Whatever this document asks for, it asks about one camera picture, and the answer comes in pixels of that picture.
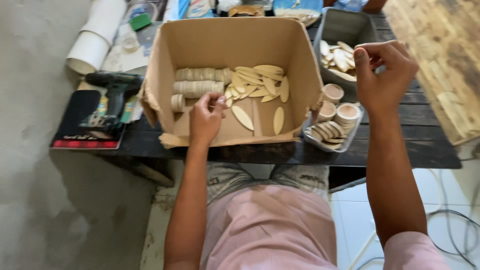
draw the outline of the hand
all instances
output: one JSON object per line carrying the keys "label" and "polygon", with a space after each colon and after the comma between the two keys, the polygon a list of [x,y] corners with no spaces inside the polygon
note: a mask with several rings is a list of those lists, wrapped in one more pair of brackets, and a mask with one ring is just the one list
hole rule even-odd
{"label": "hand", "polygon": [[[369,116],[398,114],[398,104],[417,73],[418,65],[396,40],[355,46],[357,93]],[[386,65],[375,75],[372,69]]]}
{"label": "hand", "polygon": [[220,130],[226,108],[225,97],[219,93],[208,92],[195,103],[190,111],[190,146],[210,145]]}

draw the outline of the white tile floor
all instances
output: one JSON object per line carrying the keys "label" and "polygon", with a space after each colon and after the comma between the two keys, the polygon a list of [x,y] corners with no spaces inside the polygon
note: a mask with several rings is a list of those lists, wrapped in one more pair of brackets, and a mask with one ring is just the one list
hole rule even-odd
{"label": "white tile floor", "polygon": [[[475,143],[467,143],[459,148],[459,157],[461,159],[470,157]],[[183,163],[182,161],[173,161],[172,165],[174,179],[176,183],[179,183],[183,172]],[[242,164],[242,166],[257,178],[268,178],[273,167],[272,165],[261,164]],[[468,215],[474,188],[480,183],[480,160],[466,161],[463,166],[464,168],[461,170],[442,170],[441,173],[447,191],[449,208]],[[413,172],[426,211],[434,209],[441,200],[438,182],[427,169],[414,169]],[[438,175],[440,170],[434,170],[434,172]],[[163,267],[163,243],[177,190],[178,185],[174,188],[159,189],[156,194],[145,239],[141,270],[157,270]],[[336,223],[338,267],[341,270],[346,270],[374,230],[366,185],[361,184],[332,194],[331,208]],[[475,202],[472,218],[476,222],[480,222],[480,198]],[[453,238],[460,249],[463,250],[464,221],[451,216],[451,228]],[[441,248],[454,251],[448,238],[445,215],[432,217],[428,223],[428,230],[432,240]],[[469,237],[474,239],[473,232]],[[472,269],[459,257],[446,254],[444,256],[452,269]],[[373,257],[383,257],[378,239],[374,240],[367,248],[353,269]],[[480,247],[472,252],[471,258],[476,264],[480,265]],[[375,260],[363,269],[376,270],[382,267],[383,262]]]}

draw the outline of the paper packaging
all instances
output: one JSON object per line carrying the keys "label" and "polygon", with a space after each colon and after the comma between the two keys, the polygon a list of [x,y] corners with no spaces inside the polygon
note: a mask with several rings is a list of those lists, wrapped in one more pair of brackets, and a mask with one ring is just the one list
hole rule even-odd
{"label": "paper packaging", "polygon": [[[305,27],[291,18],[238,17],[189,19],[167,22],[157,30],[152,56],[139,97],[151,125],[157,121],[165,148],[188,146],[189,113],[196,99],[185,104],[185,113],[174,114],[170,97],[179,68],[211,67],[233,70],[237,66],[270,64],[288,76],[290,98],[261,103],[261,98],[237,100],[236,106],[251,117],[254,131],[245,128],[225,110],[227,118],[211,146],[297,141],[308,109],[318,108],[322,80]],[[285,111],[282,131],[275,136],[274,113]]]}

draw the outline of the green sponge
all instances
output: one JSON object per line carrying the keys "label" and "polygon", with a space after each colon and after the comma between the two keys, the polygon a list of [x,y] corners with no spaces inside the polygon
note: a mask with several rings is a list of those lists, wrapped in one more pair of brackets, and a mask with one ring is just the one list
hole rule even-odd
{"label": "green sponge", "polygon": [[152,21],[148,17],[148,14],[146,13],[142,13],[138,15],[133,19],[129,20],[128,22],[130,23],[134,31],[137,31],[138,29],[143,28],[152,23]]}

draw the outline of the gray shorts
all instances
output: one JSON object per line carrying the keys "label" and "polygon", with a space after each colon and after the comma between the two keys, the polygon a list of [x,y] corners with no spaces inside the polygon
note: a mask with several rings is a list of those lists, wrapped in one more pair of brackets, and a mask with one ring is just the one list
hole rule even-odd
{"label": "gray shorts", "polygon": [[328,202],[328,166],[275,165],[270,179],[255,179],[239,164],[209,162],[207,203],[258,184],[279,184],[311,191]]}

